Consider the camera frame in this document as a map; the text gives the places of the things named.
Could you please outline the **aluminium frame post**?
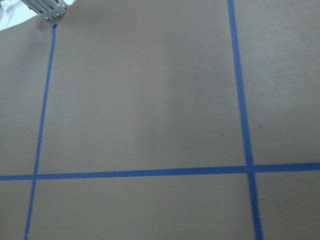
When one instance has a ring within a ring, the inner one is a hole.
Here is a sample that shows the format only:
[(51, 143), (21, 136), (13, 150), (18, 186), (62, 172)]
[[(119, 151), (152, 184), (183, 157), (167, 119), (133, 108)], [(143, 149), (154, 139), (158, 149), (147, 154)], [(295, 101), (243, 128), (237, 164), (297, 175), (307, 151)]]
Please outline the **aluminium frame post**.
[(21, 0), (30, 10), (45, 21), (62, 18), (68, 5), (64, 0)]

